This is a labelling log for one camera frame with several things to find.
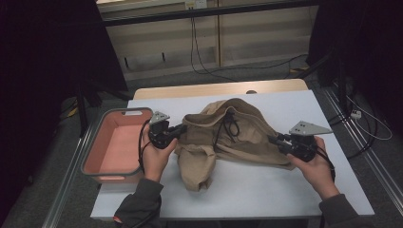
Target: plastic tub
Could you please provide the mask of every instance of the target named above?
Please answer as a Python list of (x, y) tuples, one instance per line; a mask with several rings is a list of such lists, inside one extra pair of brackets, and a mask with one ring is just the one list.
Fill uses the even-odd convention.
[(107, 111), (87, 150), (82, 172), (99, 183), (138, 182), (143, 176), (138, 161), (139, 135), (152, 114), (146, 107)]

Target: beige fabric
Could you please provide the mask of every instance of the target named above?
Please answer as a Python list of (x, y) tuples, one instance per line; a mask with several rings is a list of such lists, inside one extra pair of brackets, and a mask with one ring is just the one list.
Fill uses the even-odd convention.
[(175, 153), (179, 155), (178, 165), (188, 190), (208, 188), (216, 159), (294, 168), (279, 153), (278, 147), (268, 141), (267, 136), (276, 136), (276, 131), (264, 120), (257, 108), (242, 99), (209, 104), (200, 114), (184, 116), (182, 123), (187, 125), (187, 131), (181, 135)]

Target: gray sleeve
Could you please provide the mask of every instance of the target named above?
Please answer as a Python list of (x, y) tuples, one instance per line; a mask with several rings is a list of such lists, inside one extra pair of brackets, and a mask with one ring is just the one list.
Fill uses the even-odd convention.
[(319, 204), (319, 208), (332, 228), (374, 227), (369, 219), (358, 215), (344, 194), (324, 200)]
[(115, 212), (117, 227), (135, 227), (145, 222), (142, 227), (160, 228), (160, 193), (163, 186), (153, 180), (141, 179), (136, 192), (128, 195)]

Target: white tabletop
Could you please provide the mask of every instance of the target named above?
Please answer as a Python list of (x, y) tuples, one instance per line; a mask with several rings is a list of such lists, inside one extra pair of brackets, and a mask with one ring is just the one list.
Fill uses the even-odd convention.
[[(277, 132), (288, 133), (299, 121), (330, 128), (312, 91), (270, 94), (224, 95), (130, 101), (128, 107), (149, 107), (169, 115), (170, 125), (180, 124), (185, 114), (200, 113), (209, 103), (233, 97), (254, 105)], [(321, 136), (336, 167), (336, 185), (359, 215), (374, 214), (334, 134)], [(209, 189), (187, 191), (182, 183), (177, 156), (169, 158), (161, 183), (162, 219), (278, 219), (321, 215), (320, 197), (296, 168), (292, 171), (259, 164), (217, 161)], [(91, 217), (111, 220), (135, 184), (103, 184)]]

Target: human hand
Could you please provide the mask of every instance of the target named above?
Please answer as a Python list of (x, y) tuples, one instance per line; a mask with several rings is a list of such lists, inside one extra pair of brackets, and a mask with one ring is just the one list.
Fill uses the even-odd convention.
[(175, 149), (178, 140), (174, 139), (165, 149), (158, 149), (152, 143), (149, 143), (148, 132), (149, 124), (145, 126), (143, 131), (143, 145), (146, 145), (143, 152), (144, 177), (160, 182), (163, 170), (168, 164), (169, 155)]
[[(315, 140), (317, 141), (317, 146), (321, 148), (319, 152), (326, 153), (323, 139), (315, 137)], [(287, 154), (287, 158), (302, 171), (305, 179), (311, 183), (323, 200), (340, 194), (332, 180), (329, 163), (318, 154), (309, 162), (302, 161), (291, 154)]]

